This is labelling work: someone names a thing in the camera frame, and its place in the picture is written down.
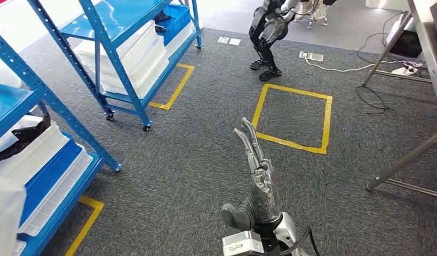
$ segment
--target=yellow tape square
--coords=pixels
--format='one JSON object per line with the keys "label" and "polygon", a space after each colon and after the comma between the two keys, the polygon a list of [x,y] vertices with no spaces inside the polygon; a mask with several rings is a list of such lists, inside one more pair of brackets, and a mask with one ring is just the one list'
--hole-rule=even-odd
{"label": "yellow tape square", "polygon": [[181,67],[181,68],[186,68],[187,69],[187,73],[185,73],[185,76],[182,78],[182,81],[180,81],[179,85],[177,86],[177,88],[175,89],[173,95],[171,96],[170,100],[168,101],[168,103],[166,104],[160,104],[157,102],[149,102],[149,106],[151,107],[155,107],[155,108],[161,108],[164,110],[170,110],[171,106],[173,105],[174,101],[176,100],[177,96],[179,95],[180,91],[182,90],[182,88],[184,87],[184,85],[187,83],[188,79],[190,78],[190,75],[193,72],[193,69],[195,69],[195,67],[193,66],[189,66],[189,65],[185,65],[185,64],[177,64],[177,67]]}
{"label": "yellow tape square", "polygon": [[285,146],[292,147],[292,148],[298,148],[298,149],[309,151],[312,153],[326,154],[329,135],[330,135],[331,104],[333,102],[333,97],[328,96],[328,95],[324,95],[324,94],[315,93],[315,92],[308,92],[308,91],[302,91],[302,90],[293,89],[293,88],[289,88],[289,87],[279,86],[279,85],[275,85],[275,84],[265,84],[263,89],[262,89],[261,95],[259,97],[259,101],[258,101],[258,104],[256,106],[255,114],[253,116],[252,124],[253,124],[253,127],[255,128],[256,131],[257,131],[257,126],[258,126],[259,117],[260,117],[260,114],[262,111],[262,107],[264,105],[265,97],[267,96],[267,90],[269,88],[276,89],[276,90],[282,90],[282,91],[286,91],[286,92],[299,93],[299,94],[303,94],[303,95],[307,95],[307,96],[325,99],[327,101],[327,103],[325,104],[325,117],[323,120],[322,145],[320,148],[307,147],[307,146],[303,146],[303,145],[297,144],[297,143],[289,141],[289,140],[283,140],[283,139],[280,139],[280,138],[277,138],[277,137],[274,137],[274,136],[271,136],[268,134],[263,134],[260,132],[256,132],[257,137],[261,138],[263,140],[272,141],[272,142],[275,142],[275,143],[278,143],[281,145],[285,145]]}
{"label": "yellow tape square", "polygon": [[99,216],[99,213],[102,211],[102,208],[104,208],[104,203],[96,201],[92,198],[81,196],[78,200],[82,204],[86,204],[92,208],[94,208],[94,211],[91,213],[91,216],[86,221],[85,225],[83,226],[82,230],[80,230],[80,233],[78,233],[77,237],[75,238],[74,242],[70,245],[69,249],[66,252],[66,256],[73,256],[75,251],[77,251],[78,246],[80,246],[80,243],[85,238],[86,234],[92,227],[93,223],[96,221],[97,216]]}

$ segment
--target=gray carpet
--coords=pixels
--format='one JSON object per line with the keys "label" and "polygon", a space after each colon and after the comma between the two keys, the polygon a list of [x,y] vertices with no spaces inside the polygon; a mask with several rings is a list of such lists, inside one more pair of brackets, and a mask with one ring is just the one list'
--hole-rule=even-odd
{"label": "gray carpet", "polygon": [[[242,44],[218,44],[221,35],[242,38]],[[116,113],[113,122],[105,121],[51,38],[23,54],[123,163],[118,175],[104,167],[86,190],[105,206],[77,255],[222,255],[221,238],[236,232],[220,219],[224,203],[238,204],[248,194],[245,154],[232,129],[241,117],[253,117],[262,71],[248,68],[257,56],[245,35],[204,29],[203,40],[201,52],[191,48],[181,60],[196,68],[171,110],[147,108],[153,120],[148,133],[135,116]],[[326,155],[260,142],[277,170],[283,210],[300,233],[313,227],[322,255],[437,256],[437,199],[388,185],[373,193],[363,189],[379,170],[437,131],[432,87],[375,76],[370,86],[397,110],[367,115],[374,110],[355,94],[367,70],[323,71],[299,59],[300,50],[324,54],[326,67],[366,65],[349,50],[290,41],[273,46],[283,76],[271,83],[333,96]],[[176,68],[158,102],[169,98],[184,72]],[[323,107],[320,99],[269,90],[258,130],[320,145]],[[396,178],[437,189],[437,147]],[[43,254],[63,254],[91,211],[77,204]],[[313,253],[309,243],[304,248]]]}

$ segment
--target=storage box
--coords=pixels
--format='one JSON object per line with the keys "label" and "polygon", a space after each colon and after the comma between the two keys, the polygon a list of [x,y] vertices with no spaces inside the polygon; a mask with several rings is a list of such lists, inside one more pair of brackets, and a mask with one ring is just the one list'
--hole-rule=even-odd
{"label": "storage box", "polygon": [[[12,130],[36,126],[42,117],[24,116],[0,138],[0,152],[17,138]],[[0,161],[0,178],[26,184],[68,141],[55,122],[17,155]]]}
{"label": "storage box", "polygon": [[165,46],[166,56],[168,56],[168,58],[171,57],[175,53],[175,51],[177,51],[177,49],[179,49],[183,45],[183,43],[193,34],[194,29],[195,26],[193,25],[193,22],[190,21],[190,23],[186,25],[185,28],[183,28],[181,32],[179,32],[167,46]]}
{"label": "storage box", "polygon": [[169,4],[163,12],[171,16],[171,20],[164,21],[159,25],[166,29],[165,33],[158,33],[164,37],[164,45],[168,45],[175,36],[191,21],[190,10],[183,5]]}
{"label": "storage box", "polygon": [[42,199],[38,204],[33,213],[22,224],[18,233],[37,236],[74,184],[78,181],[80,176],[82,176],[86,168],[88,168],[92,161],[92,157],[86,153],[83,146],[80,147],[82,149],[80,154],[63,173],[57,183],[55,183],[55,185],[50,189],[44,199]]}
{"label": "storage box", "polygon": [[[135,72],[143,57],[142,53],[149,50],[156,37],[155,23],[151,20],[118,47],[116,51],[127,74]],[[85,66],[95,71],[95,42],[84,40],[74,48],[74,52],[80,57]],[[100,73],[107,75],[116,74],[112,62],[102,45],[100,45]]]}
{"label": "storage box", "polygon": [[[144,54],[144,58],[135,69],[134,74],[129,75],[138,98],[143,99],[146,96],[168,64],[163,37],[158,36],[150,50]],[[117,75],[101,75],[100,81],[104,91],[127,95],[127,91]]]}
{"label": "storage box", "polygon": [[23,185],[0,179],[0,255],[11,255],[16,246],[25,194]]}
{"label": "storage box", "polygon": [[19,256],[22,254],[23,250],[27,247],[27,242],[17,240],[14,250],[12,251],[12,256]]}
{"label": "storage box", "polygon": [[28,219],[53,185],[57,183],[63,173],[82,151],[82,148],[75,143],[70,134],[66,134],[66,136],[70,140],[25,184],[27,198],[25,199],[19,226]]}

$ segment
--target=blue metal shelf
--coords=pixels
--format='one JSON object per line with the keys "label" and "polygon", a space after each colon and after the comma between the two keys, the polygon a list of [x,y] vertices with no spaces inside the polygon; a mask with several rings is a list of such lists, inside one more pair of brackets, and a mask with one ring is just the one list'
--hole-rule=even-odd
{"label": "blue metal shelf", "polygon": [[[94,7],[113,46],[118,47],[171,1],[107,0],[99,2]],[[67,37],[95,40],[94,30],[84,13],[60,31]]]}
{"label": "blue metal shelf", "polygon": [[[20,240],[27,242],[23,255],[39,255],[44,246],[49,242],[53,234],[57,231],[58,227],[69,214],[74,204],[78,201],[78,198],[89,185],[94,175],[101,168],[102,164],[106,163],[115,171],[119,171],[121,169],[121,164],[119,164],[109,154],[109,152],[95,139],[88,129],[85,128],[85,126],[74,116],[74,114],[72,114],[72,112],[62,103],[62,101],[47,87],[47,85],[34,73],[34,71],[22,60],[22,58],[20,58],[20,56],[1,36],[0,58],[23,80],[23,82],[30,89],[30,91],[28,91],[0,84],[0,137],[23,115],[28,113],[34,105],[38,104],[43,112],[46,111],[45,105],[47,105],[61,118],[63,118],[70,128],[96,152],[89,153],[89,155],[93,157],[92,163],[85,170],[80,179],[75,183],[74,187],[63,200],[62,204],[56,209],[54,215],[39,232],[39,235],[36,237],[29,237],[25,235],[18,236]],[[97,97],[96,99],[98,102],[103,103],[100,101],[104,100],[103,97]],[[51,165],[50,168],[61,168],[59,164],[60,163],[57,162],[56,165]],[[40,184],[36,184],[38,182],[44,183],[47,186],[49,186],[49,183],[53,183],[53,180],[49,179],[49,177],[39,177],[36,178],[36,180],[37,181],[33,180],[34,183],[32,183],[31,186],[39,186]],[[44,191],[40,190],[34,194],[43,193]]]}
{"label": "blue metal shelf", "polygon": [[40,101],[39,91],[0,84],[0,137]]}
{"label": "blue metal shelf", "polygon": [[[147,93],[147,96],[144,99],[141,99],[141,104],[145,107],[149,104],[149,102],[152,100],[154,95],[157,93],[158,89],[162,84],[165,82],[165,80],[168,78],[169,74],[173,71],[173,69],[176,67],[176,64],[179,62],[179,60],[184,56],[185,52],[188,50],[192,42],[195,40],[195,38],[198,36],[198,32],[193,33],[190,35],[190,37],[182,44],[182,46],[175,51],[175,53],[169,58],[169,64],[161,74],[161,76],[157,79],[155,84],[152,86],[152,88]],[[110,93],[110,92],[103,92],[102,95],[106,98],[111,98],[119,101],[124,101],[128,103],[132,103],[128,95],[120,94],[120,93]],[[116,106],[114,105],[106,105],[107,107],[111,109],[115,109]]]}
{"label": "blue metal shelf", "polygon": [[104,159],[94,153],[88,153],[92,156],[93,160],[79,178],[79,180],[72,187],[71,191],[67,194],[66,198],[58,206],[53,213],[52,217],[48,220],[45,226],[41,229],[39,234],[35,237],[31,237],[25,234],[18,234],[17,239],[25,241],[27,246],[22,252],[22,256],[34,256],[40,255],[44,247],[53,237],[58,230],[64,219],[72,210],[74,205],[78,202],[78,199],[83,194],[87,186],[91,183],[96,173],[100,170]]}
{"label": "blue metal shelf", "polygon": [[[197,44],[195,47],[201,49],[201,35],[198,23],[198,11],[196,0],[192,0],[191,7],[193,8],[192,21],[195,26],[194,36],[191,36],[182,47],[170,58],[170,65],[165,69],[158,81],[152,86],[144,99],[139,99],[129,77],[124,70],[116,49],[130,36],[132,36],[145,23],[153,19],[161,10],[163,10],[172,0],[108,0],[99,2],[93,5],[90,0],[78,0],[82,6],[84,14],[79,16],[73,22],[58,30],[50,16],[44,10],[39,0],[27,0],[35,13],[38,15],[41,22],[49,31],[55,42],[61,48],[66,58],[72,64],[74,69],[79,74],[85,85],[93,94],[99,105],[107,115],[107,119],[113,118],[113,111],[119,110],[125,113],[133,114],[141,119],[141,123],[145,126],[145,131],[148,131],[152,124],[149,120],[145,108],[150,100],[157,93],[160,86],[171,73],[174,66],[181,59],[192,41],[196,37]],[[68,37],[76,37],[95,42],[96,45],[96,78],[95,81],[89,77],[81,62],[75,56],[75,53],[70,48],[67,42]],[[104,47],[116,73],[121,80],[127,95],[100,92],[100,44]],[[116,99],[133,104],[133,109],[127,109],[108,103],[107,98]]]}

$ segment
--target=white plastic bin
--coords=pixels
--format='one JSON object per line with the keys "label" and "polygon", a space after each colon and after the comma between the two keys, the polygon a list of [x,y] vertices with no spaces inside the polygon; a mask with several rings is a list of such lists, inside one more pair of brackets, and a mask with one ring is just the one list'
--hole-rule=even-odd
{"label": "white plastic bin", "polygon": [[181,47],[181,45],[193,34],[195,25],[192,21],[187,24],[165,47],[166,56],[169,58]]}
{"label": "white plastic bin", "polygon": [[11,256],[27,193],[17,182],[0,179],[0,256]]}
{"label": "white plastic bin", "polygon": [[[24,116],[0,138],[0,152],[17,138],[12,130],[36,126],[42,117]],[[17,155],[0,161],[0,178],[9,179],[19,184],[26,184],[66,143],[64,136],[55,122],[52,122],[41,135]]]}
{"label": "white plastic bin", "polygon": [[14,250],[12,251],[12,256],[21,255],[26,246],[27,246],[26,242],[17,240],[17,243],[15,244]]}
{"label": "white plastic bin", "polygon": [[[117,53],[127,74],[133,74],[135,72],[142,53],[148,51],[156,37],[155,22],[151,20],[118,47]],[[74,52],[80,57],[83,64],[93,71],[95,71],[96,66],[94,61],[94,44],[95,42],[93,41],[84,40],[74,48]],[[100,46],[100,73],[108,75],[116,74],[112,62],[108,58],[102,45]]]}
{"label": "white plastic bin", "polygon": [[47,195],[42,199],[33,213],[22,226],[20,226],[18,233],[37,236],[75,183],[77,183],[80,176],[82,176],[88,168],[92,157],[86,153],[85,147],[79,146],[82,148],[80,154],[75,158],[57,183],[53,185],[52,189],[50,189]]}
{"label": "white plastic bin", "polygon": [[[129,75],[130,82],[138,98],[143,99],[146,96],[168,64],[169,61],[166,57],[163,37],[157,36],[152,47],[148,49],[148,52],[140,60],[135,72]],[[127,91],[117,74],[112,76],[103,74],[100,80],[104,91],[127,95]]]}

